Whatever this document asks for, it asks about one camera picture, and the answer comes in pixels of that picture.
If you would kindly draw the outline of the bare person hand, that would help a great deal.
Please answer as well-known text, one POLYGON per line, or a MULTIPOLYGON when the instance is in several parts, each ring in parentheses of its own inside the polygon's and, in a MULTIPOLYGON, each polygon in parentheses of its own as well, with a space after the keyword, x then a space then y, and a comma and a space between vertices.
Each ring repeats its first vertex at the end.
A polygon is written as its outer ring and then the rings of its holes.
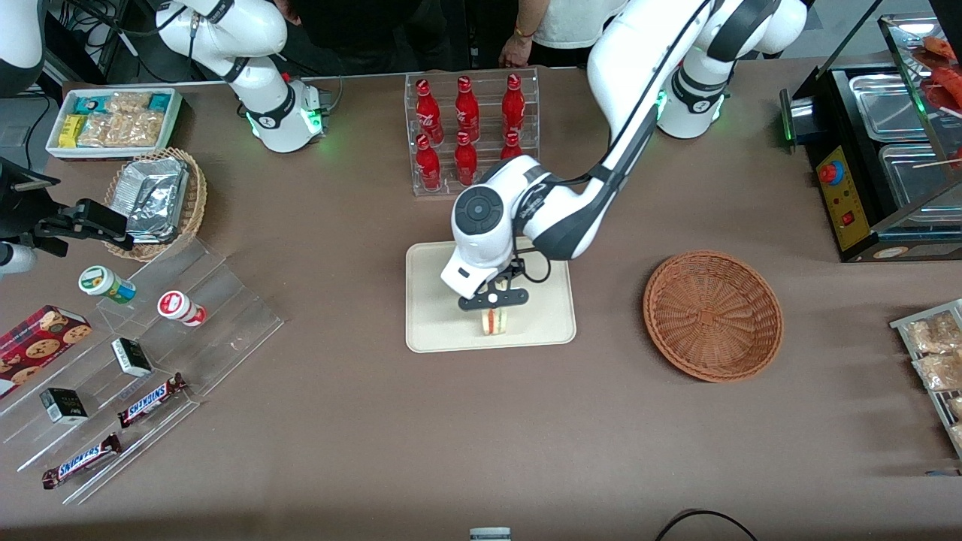
POLYGON ((529 35, 514 34, 501 49, 498 64, 501 68, 526 68, 529 63, 533 38, 529 35))

